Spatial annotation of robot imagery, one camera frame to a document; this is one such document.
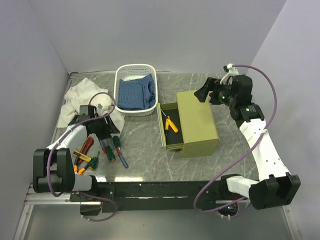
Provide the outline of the olive green metal drawer box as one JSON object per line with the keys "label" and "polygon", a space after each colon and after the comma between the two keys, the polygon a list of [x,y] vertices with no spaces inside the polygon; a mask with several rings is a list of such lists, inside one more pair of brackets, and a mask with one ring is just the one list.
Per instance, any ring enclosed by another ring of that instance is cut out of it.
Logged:
{"label": "olive green metal drawer box", "polygon": [[194,93],[192,90],[176,94],[183,139],[180,153],[183,158],[210,156],[220,141],[208,99],[200,102]]}

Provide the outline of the white cloth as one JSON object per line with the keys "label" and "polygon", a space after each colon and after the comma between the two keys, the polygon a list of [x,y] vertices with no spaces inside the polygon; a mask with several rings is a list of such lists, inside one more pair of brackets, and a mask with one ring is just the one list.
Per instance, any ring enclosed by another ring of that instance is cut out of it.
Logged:
{"label": "white cloth", "polygon": [[103,109],[97,108],[97,113],[100,116],[109,113],[114,104],[107,92],[107,89],[100,88],[88,78],[84,78],[80,83],[70,87],[64,96],[65,103],[60,109],[57,127],[67,127],[76,114],[80,112],[81,105],[91,104],[97,108],[97,105],[101,104]]}

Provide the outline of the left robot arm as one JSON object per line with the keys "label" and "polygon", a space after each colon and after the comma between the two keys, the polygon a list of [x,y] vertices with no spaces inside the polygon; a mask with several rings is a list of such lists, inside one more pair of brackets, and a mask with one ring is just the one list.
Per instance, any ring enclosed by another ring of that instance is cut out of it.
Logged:
{"label": "left robot arm", "polygon": [[96,177],[76,174],[72,153],[89,135],[106,140],[119,133],[120,129],[108,113],[100,116],[97,107],[81,105],[63,135],[48,147],[36,149],[33,153],[33,190],[57,196],[59,192],[81,192],[86,200],[96,200],[100,194]]}

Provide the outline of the yellow short screwdriver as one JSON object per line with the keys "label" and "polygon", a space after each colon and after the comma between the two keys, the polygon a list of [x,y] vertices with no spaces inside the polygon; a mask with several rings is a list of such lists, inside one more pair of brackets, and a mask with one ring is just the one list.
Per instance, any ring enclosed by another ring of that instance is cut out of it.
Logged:
{"label": "yellow short screwdriver", "polygon": [[164,127],[164,136],[165,136],[165,140],[167,140],[167,134],[169,132],[169,126],[170,126],[170,117],[167,116],[166,120],[165,120],[165,127]]}

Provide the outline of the yellow precision screwdriver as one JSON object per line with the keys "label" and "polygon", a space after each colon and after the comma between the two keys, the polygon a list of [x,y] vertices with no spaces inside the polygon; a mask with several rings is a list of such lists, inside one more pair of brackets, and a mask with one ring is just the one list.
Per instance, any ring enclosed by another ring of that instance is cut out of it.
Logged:
{"label": "yellow precision screwdriver", "polygon": [[[165,114],[165,112],[163,110],[161,110],[161,113],[164,115],[165,119],[166,117],[169,117]],[[178,127],[174,124],[174,122],[171,120],[171,118],[169,117],[169,128],[171,128],[173,130],[174,133],[178,133],[179,129]]]}

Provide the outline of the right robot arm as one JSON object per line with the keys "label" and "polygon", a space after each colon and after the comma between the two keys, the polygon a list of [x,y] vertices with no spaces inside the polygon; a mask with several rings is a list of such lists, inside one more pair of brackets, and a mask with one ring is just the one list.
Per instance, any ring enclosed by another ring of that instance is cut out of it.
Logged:
{"label": "right robot arm", "polygon": [[258,170],[258,180],[239,174],[219,174],[219,195],[228,200],[235,194],[250,200],[256,210],[287,206],[296,195],[301,180],[282,162],[267,130],[265,116],[252,101],[253,81],[246,75],[228,77],[226,83],[208,77],[194,93],[201,102],[210,97],[212,105],[226,105],[245,137]]}

